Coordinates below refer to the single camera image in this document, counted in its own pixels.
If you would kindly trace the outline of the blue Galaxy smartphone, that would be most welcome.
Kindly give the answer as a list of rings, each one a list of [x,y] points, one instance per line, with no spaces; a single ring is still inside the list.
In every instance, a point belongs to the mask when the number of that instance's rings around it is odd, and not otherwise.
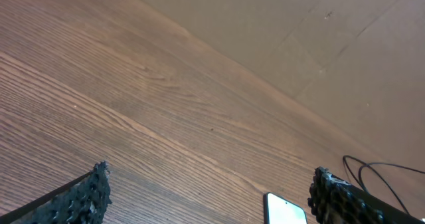
[[[307,224],[305,211],[298,205],[271,192],[263,200],[265,224]]]

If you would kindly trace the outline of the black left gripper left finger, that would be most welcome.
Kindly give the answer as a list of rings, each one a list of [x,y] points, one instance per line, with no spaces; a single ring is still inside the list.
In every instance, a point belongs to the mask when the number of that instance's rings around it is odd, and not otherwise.
[[[1,216],[1,224],[102,223],[110,199],[108,163],[102,161],[77,179]]]

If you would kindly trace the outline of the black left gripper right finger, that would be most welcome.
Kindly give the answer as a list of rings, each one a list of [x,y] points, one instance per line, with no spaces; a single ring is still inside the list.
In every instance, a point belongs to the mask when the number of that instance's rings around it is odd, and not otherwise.
[[[424,224],[328,172],[315,169],[307,204],[318,223]]]

